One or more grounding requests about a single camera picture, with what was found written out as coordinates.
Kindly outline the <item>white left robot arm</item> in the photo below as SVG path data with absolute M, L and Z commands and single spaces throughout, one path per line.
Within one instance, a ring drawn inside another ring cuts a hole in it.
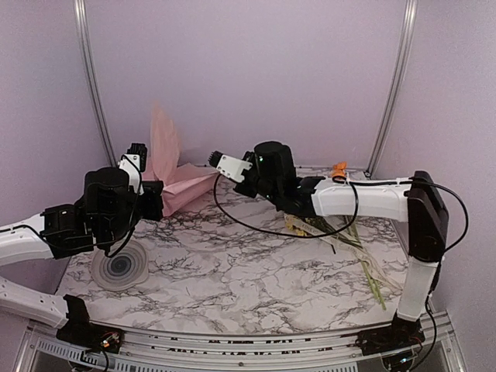
M 162 181 L 145 181 L 139 169 L 105 167 L 86 173 L 84 193 L 74 204 L 58 205 L 1 229 L 1 264 L 72 257 L 101 250 L 117 256 L 142 219 L 163 217 Z M 98 338 L 83 300 L 44 294 L 1 281 L 1 307 L 67 331 L 80 344 Z

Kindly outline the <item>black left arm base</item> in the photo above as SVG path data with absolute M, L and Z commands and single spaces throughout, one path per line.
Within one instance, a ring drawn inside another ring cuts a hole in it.
M 90 350 L 104 350 L 117 354 L 122 346 L 124 331 L 90 320 L 88 310 L 81 298 L 66 294 L 67 322 L 57 330 L 58 340 L 82 346 Z

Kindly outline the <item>pink wrapping paper sheet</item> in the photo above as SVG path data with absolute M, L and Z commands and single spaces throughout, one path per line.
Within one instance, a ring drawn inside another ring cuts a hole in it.
M 217 172 L 191 163 L 180 165 L 181 141 L 172 119 L 155 103 L 150 121 L 150 155 L 145 181 L 162 181 L 162 215 L 169 217 L 213 188 Z

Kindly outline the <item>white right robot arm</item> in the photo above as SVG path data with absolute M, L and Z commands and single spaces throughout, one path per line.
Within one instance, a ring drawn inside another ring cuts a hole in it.
M 439 279 L 446 244 L 449 213 L 440 195 L 443 188 L 429 173 L 394 180 L 354 180 L 346 163 L 333 166 L 328 177 L 299 177 L 289 146 L 269 141 L 246 152 L 243 159 L 222 155 L 217 170 L 235 182 L 235 192 L 270 202 L 290 228 L 311 239 L 351 236 L 355 221 L 387 221 L 393 229 L 408 227 L 403 249 L 408 269 L 402 285 L 386 278 L 367 250 L 356 253 L 371 265 L 372 277 L 400 293 L 394 322 L 384 330 L 384 341 L 399 347 L 414 334 L 416 322 Z

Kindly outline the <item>orange fake flower stem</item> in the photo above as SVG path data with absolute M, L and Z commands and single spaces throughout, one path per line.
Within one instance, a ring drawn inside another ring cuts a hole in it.
M 341 179 L 341 180 L 346 180 L 346 178 L 347 178 L 346 169 L 347 169 L 347 162 L 346 161 L 334 164 L 332 166 L 331 178 L 332 179 L 337 178 L 337 179 Z

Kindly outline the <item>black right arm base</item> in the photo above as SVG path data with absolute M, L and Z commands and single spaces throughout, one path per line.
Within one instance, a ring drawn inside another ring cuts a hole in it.
M 355 346 L 361 349 L 364 356 L 369 356 L 420 345 L 424 341 L 419 319 L 411 322 L 394 315 L 390 325 L 358 332 Z

